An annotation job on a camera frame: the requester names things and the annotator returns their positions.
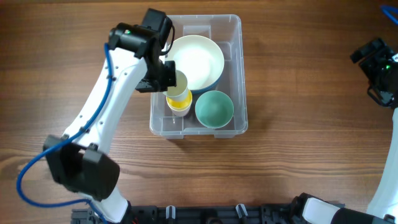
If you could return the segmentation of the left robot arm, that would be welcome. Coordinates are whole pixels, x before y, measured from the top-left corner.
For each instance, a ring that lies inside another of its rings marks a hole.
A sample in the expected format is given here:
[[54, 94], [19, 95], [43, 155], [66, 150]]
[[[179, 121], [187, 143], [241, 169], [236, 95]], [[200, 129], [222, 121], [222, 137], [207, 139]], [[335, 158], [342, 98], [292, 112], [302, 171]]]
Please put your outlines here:
[[175, 28], [166, 13], [148, 9], [138, 25], [119, 23], [104, 45], [100, 76], [62, 137], [43, 145], [53, 180], [78, 193], [108, 223], [124, 223], [131, 204], [120, 193], [119, 165], [108, 153], [116, 126], [134, 91], [167, 91], [176, 85], [174, 62], [165, 62]]

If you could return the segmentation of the mint green bowl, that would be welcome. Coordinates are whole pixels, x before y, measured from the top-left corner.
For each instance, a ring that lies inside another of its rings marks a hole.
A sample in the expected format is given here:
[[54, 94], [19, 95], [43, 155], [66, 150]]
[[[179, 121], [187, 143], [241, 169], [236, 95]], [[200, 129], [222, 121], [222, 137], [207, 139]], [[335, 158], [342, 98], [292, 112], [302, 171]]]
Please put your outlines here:
[[223, 128], [233, 118], [234, 104], [232, 99], [222, 91], [207, 91], [197, 99], [195, 115], [206, 128]]

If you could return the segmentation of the cream plastic cup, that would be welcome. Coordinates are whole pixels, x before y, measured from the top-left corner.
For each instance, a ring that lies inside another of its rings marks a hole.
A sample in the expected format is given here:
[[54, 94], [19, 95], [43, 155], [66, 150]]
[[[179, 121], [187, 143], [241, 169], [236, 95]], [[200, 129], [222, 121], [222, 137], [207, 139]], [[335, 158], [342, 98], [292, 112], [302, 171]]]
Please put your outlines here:
[[188, 80], [184, 73], [176, 70], [176, 86], [170, 86], [163, 94], [173, 101], [184, 101], [188, 96]]

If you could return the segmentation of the pink plastic cup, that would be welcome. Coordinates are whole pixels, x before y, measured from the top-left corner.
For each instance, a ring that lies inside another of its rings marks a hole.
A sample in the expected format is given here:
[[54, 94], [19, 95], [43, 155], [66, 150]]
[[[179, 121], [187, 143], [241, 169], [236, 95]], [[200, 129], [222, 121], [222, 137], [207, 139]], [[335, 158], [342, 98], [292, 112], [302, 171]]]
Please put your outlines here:
[[184, 108], [174, 108], [173, 106], [169, 106], [169, 108], [171, 109], [172, 113], [178, 117], [184, 117], [190, 111], [190, 106], [186, 106]]

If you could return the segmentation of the yellow plastic cup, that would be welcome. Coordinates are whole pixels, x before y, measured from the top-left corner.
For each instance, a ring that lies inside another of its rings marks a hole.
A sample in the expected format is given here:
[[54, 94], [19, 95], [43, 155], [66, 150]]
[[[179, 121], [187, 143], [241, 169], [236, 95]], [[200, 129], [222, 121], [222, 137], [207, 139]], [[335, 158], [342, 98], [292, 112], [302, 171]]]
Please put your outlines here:
[[186, 108], [190, 107], [192, 103], [192, 93], [190, 90], [188, 90], [187, 97], [182, 101], [175, 101], [169, 97], [166, 97], [166, 102], [168, 106], [173, 110], [176, 111], [185, 110]]

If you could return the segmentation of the cream white bowl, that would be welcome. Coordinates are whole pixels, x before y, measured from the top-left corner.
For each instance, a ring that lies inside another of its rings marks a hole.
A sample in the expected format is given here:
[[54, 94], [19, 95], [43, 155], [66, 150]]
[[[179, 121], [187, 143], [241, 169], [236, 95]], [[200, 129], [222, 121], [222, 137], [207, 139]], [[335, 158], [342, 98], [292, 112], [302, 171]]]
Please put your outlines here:
[[211, 39], [201, 35], [178, 38], [165, 59], [173, 60], [175, 68], [184, 73], [188, 80], [188, 89], [199, 89], [210, 72], [224, 70], [221, 48]]

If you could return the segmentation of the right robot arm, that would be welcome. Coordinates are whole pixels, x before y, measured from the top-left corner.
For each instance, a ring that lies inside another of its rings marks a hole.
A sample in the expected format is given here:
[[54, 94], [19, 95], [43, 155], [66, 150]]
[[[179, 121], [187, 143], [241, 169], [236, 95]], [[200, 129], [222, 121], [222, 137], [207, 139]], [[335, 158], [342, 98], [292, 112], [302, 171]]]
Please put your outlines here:
[[302, 195], [297, 201], [298, 215], [306, 223], [397, 223], [397, 51], [382, 38], [375, 38], [356, 49], [350, 59], [368, 79], [368, 97], [391, 111], [390, 142], [379, 182], [361, 212]]

